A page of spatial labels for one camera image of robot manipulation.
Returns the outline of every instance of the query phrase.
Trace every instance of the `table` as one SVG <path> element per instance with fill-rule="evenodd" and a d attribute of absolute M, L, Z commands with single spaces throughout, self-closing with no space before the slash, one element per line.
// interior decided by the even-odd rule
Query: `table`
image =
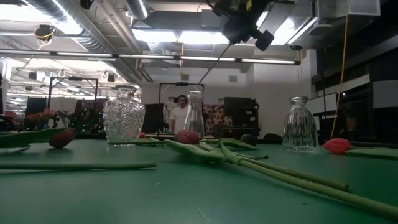
<path fill-rule="evenodd" d="M 398 206 L 397 161 L 289 154 L 259 145 L 250 155 L 350 184 L 353 192 Z M 167 147 L 115 148 L 104 140 L 72 141 L 69 150 L 33 144 L 0 162 L 145 162 L 130 171 L 0 170 L 1 223 L 392 223 L 346 203 L 320 196 L 231 164 L 196 162 Z"/>

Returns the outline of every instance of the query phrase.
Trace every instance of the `man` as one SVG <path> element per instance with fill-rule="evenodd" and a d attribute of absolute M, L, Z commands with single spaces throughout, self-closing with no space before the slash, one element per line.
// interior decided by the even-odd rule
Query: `man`
<path fill-rule="evenodd" d="M 174 108 L 170 119 L 172 120 L 171 129 L 173 134 L 177 134 L 179 131 L 184 129 L 185 118 L 187 117 L 188 99 L 185 95 L 178 97 L 178 107 Z"/>

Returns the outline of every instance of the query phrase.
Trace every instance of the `yellow cable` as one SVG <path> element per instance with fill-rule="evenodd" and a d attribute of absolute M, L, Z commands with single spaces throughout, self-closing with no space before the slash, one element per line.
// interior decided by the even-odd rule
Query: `yellow cable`
<path fill-rule="evenodd" d="M 55 32 L 55 28 L 54 28 L 54 30 L 51 32 L 51 34 L 47 34 L 47 35 L 44 35 L 44 36 L 37 36 L 36 35 L 36 30 L 37 30 L 37 28 L 35 29 L 35 36 L 37 37 L 37 38 L 46 38 L 46 37 L 50 37 L 51 35 L 53 35 L 54 34 L 54 32 Z"/>
<path fill-rule="evenodd" d="M 337 120 L 337 111 L 338 111 L 338 104 L 339 104 L 339 102 L 340 102 L 341 87 L 342 87 L 342 85 L 343 85 L 343 77 L 344 77 L 344 69 L 345 69 L 345 60 L 346 60 L 346 45 L 347 45 L 347 28 L 348 28 L 349 2 L 350 2 L 350 0 L 347 1 L 347 3 L 348 3 L 348 10 L 347 10 L 347 15 L 346 15 L 346 25 L 345 25 L 345 32 L 344 32 L 343 63 L 342 63 L 342 65 L 341 65 L 340 87 L 339 87 L 338 96 L 337 96 L 336 113 L 335 113 L 335 118 L 334 118 L 334 120 L 333 120 L 333 127 L 332 127 L 332 129 L 331 129 L 330 139 L 333 138 L 333 133 L 335 132 L 335 126 L 336 126 L 336 120 Z"/>

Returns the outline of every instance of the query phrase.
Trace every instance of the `duct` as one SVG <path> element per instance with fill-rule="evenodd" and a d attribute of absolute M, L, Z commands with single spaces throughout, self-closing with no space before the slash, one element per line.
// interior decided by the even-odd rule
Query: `duct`
<path fill-rule="evenodd" d="M 82 13 L 79 8 L 71 1 L 56 0 L 22 0 L 33 9 L 49 16 L 55 27 L 65 34 L 82 35 L 84 38 L 74 38 L 73 40 L 84 47 L 89 52 L 115 52 L 112 45 L 103 37 L 91 21 Z M 121 75 L 128 82 L 140 83 L 141 76 L 134 71 L 133 76 L 129 65 L 118 59 L 114 62 L 106 62 L 121 72 Z"/>
<path fill-rule="evenodd" d="M 157 55 L 166 55 L 168 54 L 166 49 L 164 48 L 164 44 L 162 42 L 158 43 L 148 43 L 148 47 L 153 54 Z"/>
<path fill-rule="evenodd" d="M 149 6 L 146 0 L 126 0 L 126 2 L 133 18 L 143 20 L 149 16 Z"/>

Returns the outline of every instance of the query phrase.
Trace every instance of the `clear glass vase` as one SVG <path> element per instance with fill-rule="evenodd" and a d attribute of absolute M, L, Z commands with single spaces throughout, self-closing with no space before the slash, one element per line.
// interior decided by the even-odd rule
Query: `clear glass vase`
<path fill-rule="evenodd" d="M 104 103 L 103 118 L 108 143 L 126 146 L 139 137 L 144 122 L 145 104 L 134 100 L 136 89 L 116 85 L 118 97 Z"/>
<path fill-rule="evenodd" d="M 293 152 L 318 152 L 318 136 L 315 120 L 306 109 L 308 97 L 293 97 L 290 99 L 292 109 L 284 124 L 283 145 Z"/>
<path fill-rule="evenodd" d="M 203 95 L 200 91 L 190 91 L 188 94 L 188 113 L 185 118 L 184 130 L 198 133 L 200 139 L 205 136 L 202 115 Z"/>

